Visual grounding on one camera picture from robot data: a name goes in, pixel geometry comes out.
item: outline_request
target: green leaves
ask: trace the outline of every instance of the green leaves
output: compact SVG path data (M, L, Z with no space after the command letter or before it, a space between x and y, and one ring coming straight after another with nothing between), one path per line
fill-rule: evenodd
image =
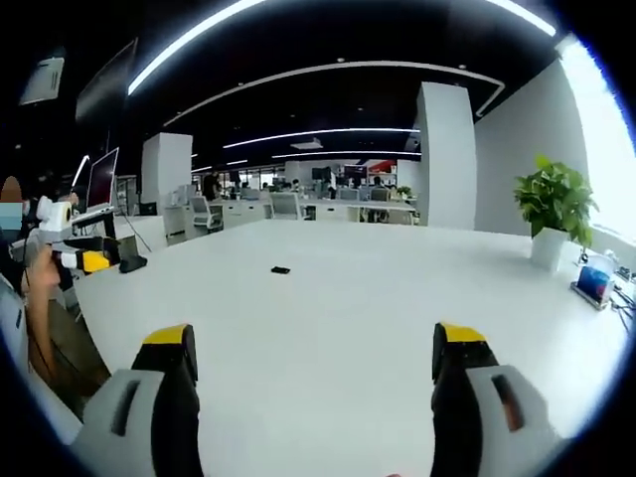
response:
M407 194L410 197L410 187L409 186L400 186L397 188L398 194Z
M546 155L537 155L536 163L536 173L515 178L519 185L514 191L524 220L531 224L532 237L549 227L590 246L589 208L598 207L589 184L578 171L552 163Z
M535 162L537 163L537 169L546 169L550 166L550 159L544 154L537 154Z

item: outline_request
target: office desk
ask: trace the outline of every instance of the office desk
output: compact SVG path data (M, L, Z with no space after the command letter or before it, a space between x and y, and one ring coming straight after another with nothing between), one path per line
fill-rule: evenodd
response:
M301 208L315 208L317 221L358 222L360 220L360 209L415 212L415 207L405 202L300 199L299 203ZM270 202L267 200L211 203L211 205L216 204L223 205L226 229L257 222L271 216L271 212L268 210Z
M567 288L573 266L550 277L530 250L497 234L261 221L76 287L112 371L152 331L194 326L206 474L425 476L436 322L483 333L543 394L562 436L612 380L627 342L619 317Z
M166 236L183 234L186 231L185 206L166 206L163 208L163 225Z
M406 202L381 202L381 201L341 201L326 199L300 199L300 205L307 206L331 206L331 207L351 207L356 209L377 209L384 211L412 211L415 207Z
M114 227L118 239L135 237L137 250L142 255L168 246L164 220L161 216L131 216L127 218L115 216ZM97 225L96 232L103 237L105 236L102 224Z

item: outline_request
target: office chair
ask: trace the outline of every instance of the office chair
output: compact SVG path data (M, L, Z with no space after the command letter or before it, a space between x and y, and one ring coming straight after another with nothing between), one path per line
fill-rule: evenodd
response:
M258 189L243 189L240 196L246 201L257 201L260 199L260 191Z
M203 196L190 198L192 206L192 225L195 227L205 227L208 230L213 228L215 216L210 212L208 201Z
M381 187L376 187L371 190L371 200L378 202L388 202L389 197L391 196L391 191L389 189L383 189Z
M341 201L359 201L360 191L358 189L338 189L338 199Z
M298 194L294 192L275 192L269 195L273 219L302 221L303 215L298 202Z

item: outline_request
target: yellow object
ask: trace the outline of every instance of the yellow object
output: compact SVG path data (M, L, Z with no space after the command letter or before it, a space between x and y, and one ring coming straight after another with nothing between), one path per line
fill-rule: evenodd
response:
M144 340L144 345L167 345L167 344L178 344L180 345L183 342L183 333L186 329L187 324L185 325L176 325L171 326L170 328L164 328L162 330L157 330L148 335L148 337Z
M441 326L443 326L446 331L446 341L448 343L486 341L484 335L477 333L475 330L468 328L467 326L455 326L449 323L441 323Z
M103 256L101 251L85 251L81 255L83 271L94 273L110 267L108 258Z

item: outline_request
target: computer monitor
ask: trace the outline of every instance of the computer monitor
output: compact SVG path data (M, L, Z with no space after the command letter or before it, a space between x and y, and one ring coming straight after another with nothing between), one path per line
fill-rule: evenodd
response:
M366 166L345 166L345 177L354 181L362 181L367 178Z
M157 215L157 203L148 202L146 204L139 204L139 215L142 217L151 217Z
M87 207L110 204L112 183L115 179L115 167L117 166L117 156L119 148L110 151L90 168L90 179L88 181Z

